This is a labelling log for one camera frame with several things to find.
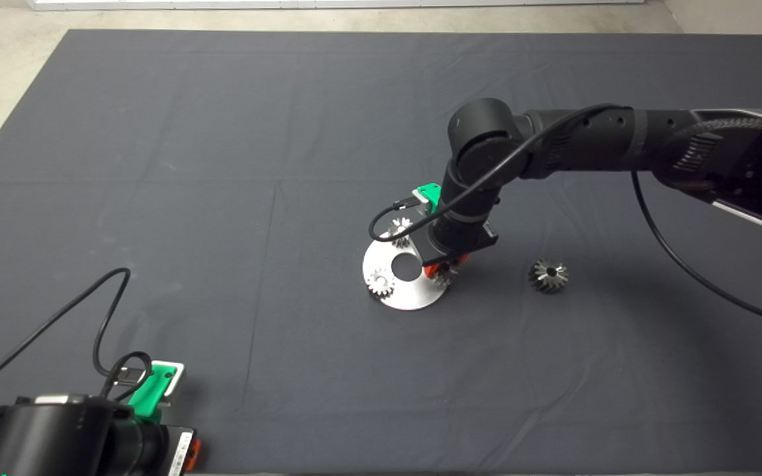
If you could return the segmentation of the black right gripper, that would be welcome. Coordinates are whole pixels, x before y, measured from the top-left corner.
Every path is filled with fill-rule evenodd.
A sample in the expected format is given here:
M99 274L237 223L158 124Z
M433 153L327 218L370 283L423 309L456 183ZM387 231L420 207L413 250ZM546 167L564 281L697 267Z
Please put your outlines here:
M470 253L493 246L499 235L489 221L460 221L442 217L411 233L411 243L419 256L423 275L438 274L437 263L450 262L459 267Z

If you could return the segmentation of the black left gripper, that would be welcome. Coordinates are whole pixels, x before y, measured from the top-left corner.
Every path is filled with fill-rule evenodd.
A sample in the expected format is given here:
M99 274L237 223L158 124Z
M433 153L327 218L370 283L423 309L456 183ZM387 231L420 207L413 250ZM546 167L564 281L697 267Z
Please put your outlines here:
M141 424L129 474L185 475L196 467L201 448L193 427Z

